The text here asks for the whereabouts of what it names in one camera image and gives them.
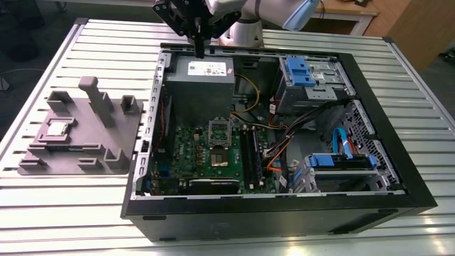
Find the ram slot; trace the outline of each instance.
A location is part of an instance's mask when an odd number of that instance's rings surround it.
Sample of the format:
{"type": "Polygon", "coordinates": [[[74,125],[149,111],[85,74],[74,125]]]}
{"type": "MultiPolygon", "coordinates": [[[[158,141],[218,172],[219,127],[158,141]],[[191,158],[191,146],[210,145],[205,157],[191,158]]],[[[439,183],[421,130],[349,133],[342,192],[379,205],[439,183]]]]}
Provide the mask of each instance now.
{"type": "Polygon", "coordinates": [[[243,163],[243,178],[245,188],[254,188],[254,163],[251,161],[251,147],[250,147],[250,132],[245,126],[241,131],[241,150],[242,150],[242,163],[243,163]]]}

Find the wooden cabinet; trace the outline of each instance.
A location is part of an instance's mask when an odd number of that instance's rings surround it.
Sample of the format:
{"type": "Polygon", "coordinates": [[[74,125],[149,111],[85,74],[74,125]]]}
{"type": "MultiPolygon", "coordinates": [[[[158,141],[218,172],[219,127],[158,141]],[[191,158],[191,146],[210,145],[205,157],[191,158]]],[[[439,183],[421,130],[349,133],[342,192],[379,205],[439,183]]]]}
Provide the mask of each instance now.
{"type": "Polygon", "coordinates": [[[455,38],[455,1],[373,0],[381,14],[365,36],[391,37],[418,71],[455,38]]]}

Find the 3d printed holder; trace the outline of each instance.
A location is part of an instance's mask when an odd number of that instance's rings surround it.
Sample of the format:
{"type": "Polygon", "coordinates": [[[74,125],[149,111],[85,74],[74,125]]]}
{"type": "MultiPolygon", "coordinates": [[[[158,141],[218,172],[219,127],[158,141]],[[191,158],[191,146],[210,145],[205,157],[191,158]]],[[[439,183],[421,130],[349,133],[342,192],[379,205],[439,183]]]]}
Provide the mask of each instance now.
{"type": "Polygon", "coordinates": [[[82,77],[89,99],[52,91],[51,107],[26,158],[22,175],[125,174],[131,164],[143,102],[133,95],[110,99],[97,77],[82,77]]]}

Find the metal workbench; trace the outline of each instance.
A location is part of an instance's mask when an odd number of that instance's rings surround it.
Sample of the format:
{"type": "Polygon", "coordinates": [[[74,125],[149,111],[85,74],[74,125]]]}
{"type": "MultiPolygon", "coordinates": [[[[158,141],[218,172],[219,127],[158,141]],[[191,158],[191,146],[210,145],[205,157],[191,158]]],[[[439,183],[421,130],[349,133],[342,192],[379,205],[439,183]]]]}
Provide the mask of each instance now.
{"type": "Polygon", "coordinates": [[[423,214],[398,218],[358,235],[153,243],[121,219],[126,175],[20,176],[18,163],[50,109],[50,92],[67,90],[72,97],[86,97],[78,89],[79,77],[97,76],[111,98],[133,94],[147,100],[159,44],[186,42],[165,24],[81,23],[70,31],[0,144],[0,253],[455,254],[454,120],[397,46],[382,38],[265,31],[266,47],[355,56],[439,204],[423,214]]]}

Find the power supply label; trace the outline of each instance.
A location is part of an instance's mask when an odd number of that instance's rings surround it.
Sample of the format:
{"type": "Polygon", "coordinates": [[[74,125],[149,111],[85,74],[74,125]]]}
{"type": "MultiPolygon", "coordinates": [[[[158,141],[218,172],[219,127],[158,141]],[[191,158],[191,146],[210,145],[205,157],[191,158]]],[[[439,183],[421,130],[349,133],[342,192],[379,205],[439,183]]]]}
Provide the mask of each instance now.
{"type": "Polygon", "coordinates": [[[189,63],[189,76],[227,76],[226,62],[193,61],[189,63]]]}

